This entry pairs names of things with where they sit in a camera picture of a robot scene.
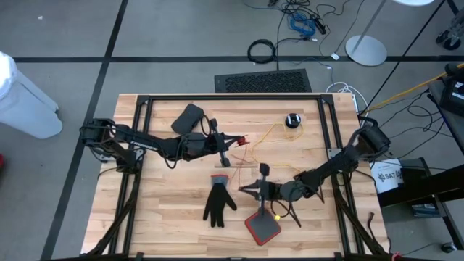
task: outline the black metal frame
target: black metal frame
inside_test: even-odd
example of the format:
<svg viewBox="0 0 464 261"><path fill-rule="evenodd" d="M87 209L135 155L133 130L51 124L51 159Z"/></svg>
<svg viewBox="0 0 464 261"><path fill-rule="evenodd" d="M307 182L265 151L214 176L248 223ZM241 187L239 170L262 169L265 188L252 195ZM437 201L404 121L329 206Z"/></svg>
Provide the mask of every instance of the black metal frame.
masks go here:
<svg viewBox="0 0 464 261"><path fill-rule="evenodd" d="M459 250L464 250L464 239L461 236L448 207L444 202L464 198L464 165L432 175L424 158L420 158L424 170L402 168L405 184L378 195L381 207L401 203L435 204Z"/></svg>
<svg viewBox="0 0 464 261"><path fill-rule="evenodd" d="M323 106L324 103L326 103L328 105L329 112L331 115L331 122L333 126L333 133L336 139L337 148L340 149L343 147L343 144L341 142L339 124L336 118L334 99L331 94L302 94L302 95L291 95L291 94L214 95L214 94L207 94L207 95L192 95L192 96L179 96L179 95L138 96L132 128L136 129L138 127L139 118L141 116L141 108L142 106L146 105L145 121L144 121L144 126L143 126L142 131L144 133L148 133L150 118L151 118L150 117L151 111L152 111L153 103L156 100L286 100L286 99L288 100L313 100L318 103L320 124L321 124L321 128L323 131L323 138L325 141L326 149L331 149L331 140L330 140L328 125L327 125L327 120L326 120L326 112ZM135 175L134 182L133 182L133 193L135 193L135 200L137 200L140 180L141 180L141 173L138 173ZM116 209L115 218L119 217L123 211L125 195L126 195L127 187L128 187L128 181L129 181L129 174L124 173L123 179L121 181L119 197L117 200L117 209ZM344 173L344 182L347 184L346 193L347 193L349 209L353 211L356 217L356 207L355 207L355 201L354 201L354 197L352 193L352 188L349 182L347 181L348 181L348 174ZM340 191L339 184L338 184L336 177L332 177L332 186L333 186L333 190ZM135 211L136 211L136 202L133 203L132 209L130 210L128 214L129 215L128 222L127 222L127 226L125 230L125 237L124 237L124 243L123 243L123 254L129 254ZM344 253L345 255L347 255L350 253L347 225L345 223L345 219L343 216L343 210L340 208L338 204L336 204L336 212L337 212L337 218L340 224L341 242L343 245ZM119 230L116 231L116 234L113 236L111 240L111 243L109 245L108 254L115 254L117 240L118 240L117 235L119 234L118 232ZM363 241L360 238L360 236L357 234L357 232L355 232L355 239L356 239L356 245L357 245L357 252L360 254L364 254ZM328 259L317 258L317 260L333 260L333 258L328 258Z"/></svg>
<svg viewBox="0 0 464 261"><path fill-rule="evenodd" d="M166 96L138 96L136 111L134 113L133 119L133 128L137 129L139 124L139 119L141 115L142 106L146 105L146 114L145 121L142 131L148 133L151 112L153 103L156 100L313 100L318 103L320 124L323 131L323 138L326 145L326 150L328 152L331 149L331 140L328 131L328 124L326 120L326 111L324 109L324 104L328 105L331 122L333 126L333 133L335 136L335 142L338 148L342 148L343 144L341 141L341 135L339 130L339 125L336 117L336 110L334 105L334 98L332 94L299 94L299 95L272 95L272 94L250 94L250 95L193 95L193 96L176 96L176 95L166 95ZM363 228L363 225L357 219L355 201L352 193L351 186L348 181L348 174L344 173L344 184L345 191L347 194L348 202L343 199L341 194L340 186L335 175L331 176L333 195L336 203L336 212L337 218L340 226L340 237L344 250L344 258L341 257L341 254L338 252L334 253L334 257L313 257L313 258L164 258L164 257L143 257L143 253L137 253L136 257L129 257L129 249L132 239L132 231L134 224L134 217L136 214L136 203L138 198L138 190L141 182L141 171L135 174L133 181L132 192L130 197L125 202L125 194L128 187L129 174L124 173L123 179L121 180L121 189L120 195L117 201L117 209L114 223L110 226L109 231L105 234L105 237L97 244L97 247L90 251L89 253L76 258L66 258L60 259L62 261L83 261L83 260L156 260L156 261L179 261L179 260L188 260L188 261L233 261L237 260L278 260L278 261L298 261L298 260L311 260L311 261L364 261L364 260L391 260L391 255L385 253L381 246L376 245L375 241L369 236L368 232ZM357 254L352 254L349 248L349 238L347 233L347 224L345 223L344 214L348 217L351 224L353 225L355 231L355 239L357 245ZM116 245L117 245L117 235L119 234L119 227L122 221L125 219L125 216L128 215L128 222L125 230L124 242L123 242L123 253L115 254ZM369 250L373 255L366 255L363 248L363 242L366 243ZM102 254L104 248L109 244L108 254ZM415 260L400 257L398 260Z"/></svg>

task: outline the white cable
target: white cable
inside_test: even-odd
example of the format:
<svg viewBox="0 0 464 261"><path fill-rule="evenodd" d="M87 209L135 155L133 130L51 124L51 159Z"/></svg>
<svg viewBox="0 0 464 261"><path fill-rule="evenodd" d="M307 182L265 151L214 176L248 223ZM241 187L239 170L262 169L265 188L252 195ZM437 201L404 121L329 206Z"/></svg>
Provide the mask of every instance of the white cable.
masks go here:
<svg viewBox="0 0 464 261"><path fill-rule="evenodd" d="M365 103L365 106L366 106L366 110L369 110L368 108L368 102L365 100L364 96L353 86L349 86L347 83L344 83L344 82L336 82L336 83L332 83L331 85L329 85L326 89L326 92L330 92L330 89L332 87L334 87L335 85L337 84L342 84L343 85L343 88L339 89L337 92L338 93L351 93L353 94L353 91L355 91L360 97L361 99L364 101Z"/></svg>

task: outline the electrical wire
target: electrical wire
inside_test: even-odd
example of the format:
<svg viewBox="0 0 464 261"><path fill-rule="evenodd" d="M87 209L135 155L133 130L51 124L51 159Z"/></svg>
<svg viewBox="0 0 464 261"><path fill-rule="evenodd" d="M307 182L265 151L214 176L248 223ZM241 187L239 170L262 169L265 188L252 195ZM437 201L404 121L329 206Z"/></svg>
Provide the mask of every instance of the electrical wire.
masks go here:
<svg viewBox="0 0 464 261"><path fill-rule="evenodd" d="M345 4L347 4L349 1L351 0L346 0L342 6L341 6L341 12L339 14L335 13L336 11L336 7L334 7L333 5L331 4L318 4L316 6L316 12L319 14L319 9L318 7L331 7L333 10L332 11L329 11L329 12L326 12L325 14L322 15L322 17L325 17L326 15L329 15L329 14L334 14L334 15L337 15L337 16L340 16L343 14L344 10L345 10Z"/></svg>
<svg viewBox="0 0 464 261"><path fill-rule="evenodd" d="M385 107L387 107L387 106L390 106L390 105L393 105L393 104L398 104L398 103L403 102L403 101L415 99L415 98L417 98L418 96L420 96L421 94L422 94L422 93L420 93L420 94L418 94L418 95L416 95L416 96L414 96L414 97L412 97L412 98L400 99L399 101L391 102L391 103L389 103L389 104L385 104L384 106L382 106L382 107L377 107L377 108L375 108L375 109L368 109L368 110L366 110L366 113L375 111L375 110L377 110L377 109L383 109L383 108L385 108Z"/></svg>
<svg viewBox="0 0 464 261"><path fill-rule="evenodd" d="M439 117L439 118L437 118L437 119L435 119L435 120L432 120L432 118L431 118L431 122L430 122L429 124L427 124L427 125L425 125L425 126L423 126L423 127L412 127L412 128L408 128L408 129L406 129L406 130L404 130L404 131L402 131L402 132L400 132L400 133L398 133L398 134L396 134L396 135L393 135L393 136L389 137L389 139L396 138L396 137L398 137L398 136L400 136L400 135L402 135L402 134L404 134L404 133L406 133L406 132L408 132L408 131L412 131L412 130L415 130L415 129L421 129L423 132L431 131L431 132L433 132L433 133L438 133L438 134L440 134L440 135L443 135L443 136L446 136L446 137L449 137L449 138L454 138L453 136L448 135L448 134L446 134L446 133L441 133L441 132L438 132L438 131L436 131L436 130L432 130L432 129L431 129L431 126L432 126L434 123L436 123L437 121L441 120L441 119L442 119L442 117Z"/></svg>
<svg viewBox="0 0 464 261"><path fill-rule="evenodd" d="M422 95L424 95L425 92L419 94L419 97L413 99L412 102L410 102L408 105L406 105L405 107L403 107L402 109L400 109L399 111L395 112L393 114L393 116L391 116L388 120L386 120L385 123L383 123L382 125L380 125L379 128L382 128L385 124L387 124L390 120L392 120L393 118L395 118L400 112L404 111L405 109L409 108L410 106L412 106L417 100L419 100L420 98L422 98Z"/></svg>
<svg viewBox="0 0 464 261"><path fill-rule="evenodd" d="M245 2L245 0L242 0L241 1L244 5L246 5L247 7L249 8L253 8L253 9L258 9L258 10L278 10L278 11L281 11L278 7L253 7L252 5L248 4Z"/></svg>
<svg viewBox="0 0 464 261"><path fill-rule="evenodd" d="M458 65L457 67L458 67L458 68L464 67L464 63ZM438 75L438 76L436 76L436 77L434 77L434 78L432 78L432 79L430 79L430 80L426 80L426 81L423 82L423 83L419 83L418 85L412 87L412 88L409 89L409 90L406 90L406 91L403 91L403 92L401 92L401 93L399 93L399 94L396 94L396 95L394 95L394 96L392 96L392 97L386 99L385 101L383 101L383 102L381 102L381 103L379 103L379 104L376 104L376 105L370 107L369 110L362 111L360 114L362 115L362 114L365 113L365 112L369 112L369 111L372 111L372 110L374 110L374 109L376 109L376 108L378 108L378 107L382 107L382 106L384 106L385 104L388 104L389 102L391 102L391 101L393 101L393 100L395 100L395 99L398 99L399 97L402 97L402 96L404 96L404 95L410 94L411 92L413 92L413 91L419 89L420 87L426 86L427 84L429 84L429 83L431 83L431 82L433 82L433 81L435 81L435 80L438 80L438 79L442 78L442 77L445 76L445 75L447 75L447 74L446 74L445 72L443 72L442 74L440 74L440 75ZM369 102L369 105L373 102L373 100L376 98L377 94L380 92L380 90L381 90L382 88L383 88L383 86L380 87L380 89L377 91L376 95L374 95L374 97L371 99L371 101Z"/></svg>
<svg viewBox="0 0 464 261"><path fill-rule="evenodd" d="M231 183L232 183L232 180L235 177L235 174L237 173L237 171L239 172L239 188L240 188L240 184L241 184L241 181L240 181L240 169L243 167L244 162L249 163L248 161L245 160L245 157L247 156L247 150L248 150L248 145L245 145L245 153L244 153L244 156L241 159L239 159L238 157L236 157L234 155L231 155L231 156L235 157L236 159L241 160L240 161L240 166L235 169L235 171L233 172L232 178L231 178Z"/></svg>
<svg viewBox="0 0 464 261"><path fill-rule="evenodd" d="M293 186L293 187L291 188L291 190L290 190L290 194L289 194L289 198L290 198L290 199L292 198L293 193L294 193L297 189L299 189L299 186L304 186L304 187L308 188L309 190L311 190L314 194L316 194L316 195L319 197L319 199L322 201L322 203L325 204L323 195L322 195L322 196L319 195L319 194L317 193L317 191L316 191L314 188L312 188L311 186L305 185L305 184L303 184L303 183L298 183L298 184L297 184L297 183L294 183L294 186ZM293 208L293 203L292 203L292 201L289 201L289 206L286 207L282 202L280 202L280 201L278 201L278 200L271 200L271 201L270 201L270 211L271 211L275 216L277 216L276 211L274 210L274 204L273 204L274 202L277 202L277 203L278 203L279 205L281 205L282 208L284 208L285 211L286 211L286 213L285 213L284 215L278 215L278 216L280 216L281 218L284 218L284 217L286 217L287 215L290 215L290 216L293 218L293 220L295 220L295 222L298 224L298 226L301 227L301 224L300 224L300 222L299 222L299 220L298 220L298 217L297 217L297 213L295 212L295 209Z"/></svg>
<svg viewBox="0 0 464 261"><path fill-rule="evenodd" d="M408 252L408 253L406 253L406 254L401 254L401 255L402 255L403 257L405 257L405 256L407 256L407 255L409 255L409 254L416 253L416 252L419 251L419 250L425 249L426 247L430 247L430 246L433 246L433 245L435 245L435 244L434 244L434 243L430 243L430 244L427 244L427 245L425 245L425 246L422 246L422 247L420 247L420 248L418 248L418 249L415 249L415 250L413 250L413 251L411 251L411 252Z"/></svg>
<svg viewBox="0 0 464 261"><path fill-rule="evenodd" d="M250 149L250 152L251 152L251 156L253 158L253 160L255 162L260 162L257 158L256 158L256 155L254 153L254 149L256 148L256 146L258 146L260 143L262 143L266 137L269 135L269 133L272 131L272 129L277 126L277 125L281 125L282 128L283 128L283 132L285 134L285 138L289 139L290 141L294 141L296 140L297 138L299 138L301 135L303 135L303 133L305 132L304 128L303 128L303 124L300 124L299 126L301 127L301 131L298 135L296 135L295 137L290 137L287 133L287 129L286 129L286 126L283 124L283 123L273 123L273 125L269 128L269 130L260 138L260 140L254 144L252 146L252 148ZM294 168L295 170L298 170L299 172L301 172L301 170L297 167L293 167L291 166L290 164L286 164L286 163L283 163L283 164L277 164L277 165L273 165L273 167L276 167L276 166L287 166L287 167L291 167L291 168Z"/></svg>
<svg viewBox="0 0 464 261"><path fill-rule="evenodd" d="M276 41L276 43L279 42L278 34L279 34L280 30L281 30L282 21L283 21L283 18L285 17L285 14L286 14L285 11L283 11L281 21L278 23L278 26L277 26L277 41ZM277 64L276 69L279 70L279 67L278 67L278 49L275 50L275 61L276 61L276 64Z"/></svg>
<svg viewBox="0 0 464 261"><path fill-rule="evenodd" d="M416 147L414 147L414 149L411 149L409 152L407 152L406 154L403 154L401 157L397 157L397 159L401 159L401 158L403 158L403 157L406 157L407 155L411 154L412 152L414 152L416 149L418 149L418 148L421 147L422 145L424 145L424 144L426 144L427 142L431 141L433 138L435 138L435 137L439 134L440 130L443 128L443 125L444 125L444 121L443 121L443 123L440 125L440 128L438 129L438 131L437 131L432 137L426 139L423 143L417 145Z"/></svg>
<svg viewBox="0 0 464 261"><path fill-rule="evenodd" d="M301 12L295 12L295 15L287 16L287 25L290 30L300 33L301 37L312 37L316 33L316 24L314 20L307 19L306 15Z"/></svg>
<svg viewBox="0 0 464 261"><path fill-rule="evenodd" d="M374 219L374 213L373 212L369 212L369 218L368 218L368 229L369 229L369 232L370 232L370 236L372 237L372 240L374 240L374 242L377 243L377 245L381 246L380 243L377 241L376 239L376 236L374 235L374 232L372 231L372 228L370 226L370 224L372 223L372 220ZM392 253L392 240L387 236L386 237L389 241L389 254Z"/></svg>
<svg viewBox="0 0 464 261"><path fill-rule="evenodd" d="M107 173L107 172L109 172L109 171L111 171L111 170L116 170L116 169L117 169L117 167L111 167L111 168L109 168L109 169L103 170L103 171L101 171L101 172L99 173L99 175L96 177L96 179L99 179L100 176L101 176L103 173Z"/></svg>
<svg viewBox="0 0 464 261"><path fill-rule="evenodd" d="M318 46L319 54L320 54L322 57L326 57L326 56L322 53L322 49L321 49L322 44L323 44L324 41L328 38L328 36L331 34L331 28L330 28L328 25L326 25L326 29L328 30L328 32L327 32L326 36L324 36L324 38L320 41L319 46Z"/></svg>
<svg viewBox="0 0 464 261"><path fill-rule="evenodd" d="M262 45L265 45L265 46L269 47L269 49L271 50L271 55L268 58L266 58L266 59L257 59L257 58L252 56L252 49L253 49L253 47L255 47L258 44L262 44ZM250 62L254 62L254 63L257 63L259 65L267 64L269 62L272 62L272 61L276 60L276 48L274 47L273 42L269 41L268 39L258 39L258 40L252 42L252 44L249 45L248 50L246 51L246 56L248 57L248 60Z"/></svg>
<svg viewBox="0 0 464 261"><path fill-rule="evenodd" d="M361 97L361 99L362 99L362 100L364 101L364 103L365 103L365 106L367 107L368 102L365 100L363 94L360 93L355 87L350 86L350 85L348 85L348 84L345 83L345 82L336 82L336 83L332 83L331 85L329 85L329 86L327 87L326 93L330 92L331 88L334 87L334 86L336 86L337 84L343 85L343 88L341 88L341 89L339 89L339 90L337 91L338 93L351 93L352 95L355 95L355 94L353 93L353 91L355 91L355 92Z"/></svg>
<svg viewBox="0 0 464 261"><path fill-rule="evenodd" d="M401 165L401 164L397 164L397 163L393 163L393 162L385 162L385 161L382 161L381 163L396 165L396 166L400 166L400 167L403 167L403 168L416 167L416 168L421 168L421 169L424 169L424 170L425 170L425 169L429 169L429 170L447 170L447 169L440 168L440 167L404 166L404 165Z"/></svg>
<svg viewBox="0 0 464 261"><path fill-rule="evenodd" d="M208 123L208 133L206 133L206 131L204 131L204 128L203 128L203 119L206 119L206 122ZM202 119L200 120L200 125L202 127L202 132L205 136L210 136L211 135L211 123L210 123L210 119L208 118L208 116L206 115L203 115Z"/></svg>
<svg viewBox="0 0 464 261"><path fill-rule="evenodd" d="M359 174L362 174L362 175L364 175L364 176L370 178L370 179L374 182L374 186L377 187L376 179L375 179L372 175L369 175L369 174L367 174L367 173L365 173L365 172L363 172L363 171L361 171L361 170L355 170L355 171L356 171L357 173L359 173Z"/></svg>
<svg viewBox="0 0 464 261"><path fill-rule="evenodd" d="M357 21L357 17L359 16L360 14L360 10L361 10L361 6L364 4L364 1L365 0L362 0L361 1L361 4L359 5L359 7L357 8L357 11L356 11L356 17L355 19L353 20L351 26L349 27L347 33L345 33L345 35L343 36L343 39L340 41L339 45L336 47L334 53L338 52L339 49L340 49L340 46L345 42L345 38L347 38L349 32L351 31L351 29L353 29L353 26L355 25L356 21Z"/></svg>
<svg viewBox="0 0 464 261"><path fill-rule="evenodd" d="M303 60L301 60L301 61L299 61L299 62L292 62L292 61L288 61L288 62L291 62L291 63L294 64L294 65L300 65L300 64L302 64L303 62L306 62L307 60L310 60L310 59L313 60L313 61L315 61L315 62L317 62L319 65L322 65L322 66L326 67L328 70L331 71L331 82L332 82L332 84L334 84L334 68L333 68L332 66L330 66L330 65L327 65L327 64L325 64L325 63L319 62L319 60L317 60L317 59L314 58L314 57L307 57L307 58L305 58L305 59L303 59Z"/></svg>

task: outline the wooden tabletop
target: wooden tabletop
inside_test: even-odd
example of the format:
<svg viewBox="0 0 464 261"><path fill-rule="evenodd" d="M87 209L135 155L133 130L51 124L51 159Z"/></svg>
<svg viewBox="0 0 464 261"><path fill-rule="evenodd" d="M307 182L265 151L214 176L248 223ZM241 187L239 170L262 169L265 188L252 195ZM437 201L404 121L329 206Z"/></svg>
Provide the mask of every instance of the wooden tabletop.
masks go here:
<svg viewBox="0 0 464 261"><path fill-rule="evenodd" d="M349 94L334 94L333 97L345 144L353 131L359 128L355 107ZM135 94L119 96L114 115L116 123L132 125L136 99ZM285 183L298 173L284 165L309 170L327 161L316 101L156 101L151 113L149 134L160 138L177 136L170 125L188 103L201 107L209 118L216 118L221 132L228 135L246 134L251 144L231 147L228 152L231 167L228 168L220 166L220 157L216 154L191 162L180 161L174 170L170 170L157 153L148 152L141 175L130 255L144 252L145 257L333 257L334 252L343 252L330 179L326 179L322 186L325 204L316 196L294 203L302 228L290 217L285 217L279 221L282 232L264 246L256 245L244 225L244 221L257 211L258 202L237 190L239 186L260 178L258 163L251 157L252 145L273 123L282 123L291 112L302 117L303 134L297 140L290 141L285 137L282 125L277 125L254 150L260 162L272 167L268 180ZM332 144L335 144L328 108L326 117ZM300 128L287 130L290 136L296 136L300 131ZM102 166L102 170L114 166L108 163ZM360 170L370 173L366 164L361 164ZM229 175L228 192L238 207L237 211L225 207L224 228L211 228L210 222L202 219L211 189L210 176L214 174ZM92 249L111 225L121 177L121 173L111 171L100 177L82 252ZM366 227L368 213L376 214L372 229L387 250L389 245L372 180L354 172L351 182L361 223ZM275 211L284 213L280 207L275 207ZM352 226L348 220L347 226L351 249L355 252ZM121 226L117 252L122 249L124 230L125 224Z"/></svg>

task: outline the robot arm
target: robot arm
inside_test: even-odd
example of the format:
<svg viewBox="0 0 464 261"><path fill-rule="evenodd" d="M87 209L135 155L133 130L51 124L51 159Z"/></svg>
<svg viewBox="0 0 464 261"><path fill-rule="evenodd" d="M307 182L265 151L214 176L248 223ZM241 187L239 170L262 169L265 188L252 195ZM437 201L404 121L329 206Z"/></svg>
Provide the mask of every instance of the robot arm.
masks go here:
<svg viewBox="0 0 464 261"><path fill-rule="evenodd" d="M211 154L220 154L223 167L231 164L225 155L228 148L235 142L239 146L246 144L244 136L227 136L219 133L218 122L209 122L211 134L188 133L176 138L157 138L129 128L127 125L115 124L110 119L92 119L80 128L81 141L90 148L92 153L105 157L114 157L117 171L137 173L139 157L134 149L124 149L120 143L132 144L143 149L157 152L166 161L195 160Z"/></svg>
<svg viewBox="0 0 464 261"><path fill-rule="evenodd" d="M301 197L309 198L316 194L322 182L338 173L354 171L359 160L374 160L385 153L390 140L378 128L378 123L370 118L360 117L366 124L357 129L351 136L348 144L333 158L314 170L304 171L294 177L294 181L285 184L264 182L263 186L272 188L260 189L260 196L267 200L285 200L293 202Z"/></svg>

